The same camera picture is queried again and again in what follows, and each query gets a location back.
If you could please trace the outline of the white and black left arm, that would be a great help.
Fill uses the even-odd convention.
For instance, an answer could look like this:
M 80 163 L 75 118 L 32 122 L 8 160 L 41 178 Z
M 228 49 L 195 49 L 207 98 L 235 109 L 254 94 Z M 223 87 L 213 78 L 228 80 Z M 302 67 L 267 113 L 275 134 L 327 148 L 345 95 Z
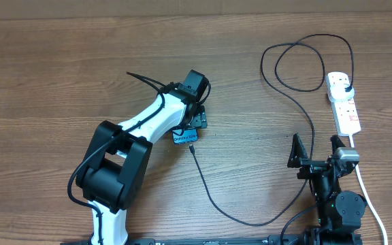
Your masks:
M 153 144 L 166 133 L 207 126 L 203 104 L 211 85 L 202 73 L 190 70 L 183 82 L 169 84 L 134 78 L 157 92 L 155 101 L 124 122 L 101 122 L 67 184 L 68 197 L 93 213 L 85 244 L 126 244 L 127 209 L 141 189 Z

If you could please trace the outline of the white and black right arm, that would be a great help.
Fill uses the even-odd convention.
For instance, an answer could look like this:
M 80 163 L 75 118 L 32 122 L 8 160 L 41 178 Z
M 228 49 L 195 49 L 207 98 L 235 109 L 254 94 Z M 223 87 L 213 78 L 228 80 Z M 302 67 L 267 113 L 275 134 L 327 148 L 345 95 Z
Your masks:
M 361 236 L 355 231 L 361 227 L 367 201 L 352 191 L 342 191 L 339 179 L 351 174 L 359 163 L 359 153 L 347 147 L 337 135 L 330 139 L 332 154 L 324 161 L 308 158 L 299 135 L 293 136 L 287 166 L 297 168 L 297 177 L 310 182 L 315 205 L 294 216 L 315 209 L 318 226 L 308 227 L 297 236 L 294 244 L 361 244 Z

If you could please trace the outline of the blue Galaxy smartphone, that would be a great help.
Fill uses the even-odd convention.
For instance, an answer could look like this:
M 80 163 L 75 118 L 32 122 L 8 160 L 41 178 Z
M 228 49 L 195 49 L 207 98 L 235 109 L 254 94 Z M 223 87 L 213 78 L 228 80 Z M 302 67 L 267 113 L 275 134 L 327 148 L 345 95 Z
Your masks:
M 188 144 L 198 140 L 198 132 L 196 129 L 179 129 L 171 132 L 174 144 Z

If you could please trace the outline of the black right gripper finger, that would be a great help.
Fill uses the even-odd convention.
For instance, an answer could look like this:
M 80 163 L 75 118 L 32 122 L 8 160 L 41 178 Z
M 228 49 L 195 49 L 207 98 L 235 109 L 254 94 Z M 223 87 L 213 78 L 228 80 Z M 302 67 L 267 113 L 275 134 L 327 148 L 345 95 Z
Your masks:
M 293 135 L 291 153 L 289 155 L 289 160 L 287 167 L 290 168 L 300 168 L 305 162 L 308 162 L 309 158 L 303 142 L 298 133 Z
M 343 143 L 343 141 L 340 139 L 338 135 L 332 135 L 330 141 L 331 141 L 331 148 L 333 154 L 338 148 L 345 147 L 345 144 Z

